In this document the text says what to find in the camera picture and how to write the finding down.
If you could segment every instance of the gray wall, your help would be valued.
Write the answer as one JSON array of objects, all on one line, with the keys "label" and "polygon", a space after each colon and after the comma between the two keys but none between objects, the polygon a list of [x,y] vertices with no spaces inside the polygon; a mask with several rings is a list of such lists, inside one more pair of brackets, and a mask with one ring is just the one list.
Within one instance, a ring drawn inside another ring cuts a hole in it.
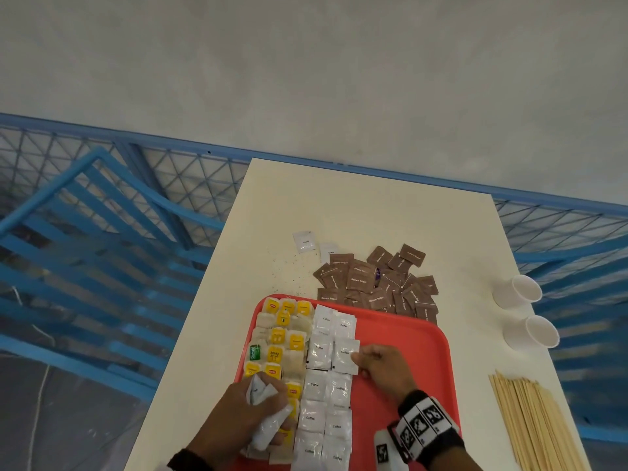
[{"label": "gray wall", "polygon": [[0,111],[628,204],[628,0],[3,0]]}]

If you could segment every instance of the white cup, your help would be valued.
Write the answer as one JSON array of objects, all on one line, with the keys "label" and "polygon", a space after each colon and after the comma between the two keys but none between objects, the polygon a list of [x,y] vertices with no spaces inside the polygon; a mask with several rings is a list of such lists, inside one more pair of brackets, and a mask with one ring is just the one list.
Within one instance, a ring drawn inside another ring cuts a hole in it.
[{"label": "white cup", "polygon": [[493,299],[502,309],[535,303],[543,297],[541,286],[531,277],[518,274],[493,289]]},{"label": "white cup", "polygon": [[541,316],[530,316],[504,327],[504,340],[514,350],[554,348],[560,335],[550,321]]}]

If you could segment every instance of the wrist strap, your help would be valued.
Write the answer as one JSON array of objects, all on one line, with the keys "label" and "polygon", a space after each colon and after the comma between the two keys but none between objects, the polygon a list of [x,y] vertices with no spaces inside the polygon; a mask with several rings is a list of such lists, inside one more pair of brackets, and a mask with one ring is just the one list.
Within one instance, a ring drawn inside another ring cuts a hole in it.
[{"label": "wrist strap", "polygon": [[405,453],[402,458],[420,462],[426,469],[439,454],[455,446],[464,448],[460,428],[441,407],[420,390],[410,393],[399,406],[401,419],[389,427],[392,439]]},{"label": "wrist strap", "polygon": [[185,448],[169,460],[168,467],[172,471],[212,471],[204,459]]}]

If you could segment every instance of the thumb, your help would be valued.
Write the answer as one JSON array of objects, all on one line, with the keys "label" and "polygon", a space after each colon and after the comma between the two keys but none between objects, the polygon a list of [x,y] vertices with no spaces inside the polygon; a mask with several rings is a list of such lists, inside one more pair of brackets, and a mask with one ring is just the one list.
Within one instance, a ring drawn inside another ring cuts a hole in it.
[{"label": "thumb", "polygon": [[271,416],[288,404],[288,397],[283,393],[278,393],[268,397],[259,405],[253,406],[253,415],[257,421],[262,421],[267,416]]},{"label": "thumb", "polygon": [[353,360],[354,364],[358,367],[365,370],[369,370],[373,364],[373,357],[362,354],[361,352],[353,352],[351,354],[351,360]]}]

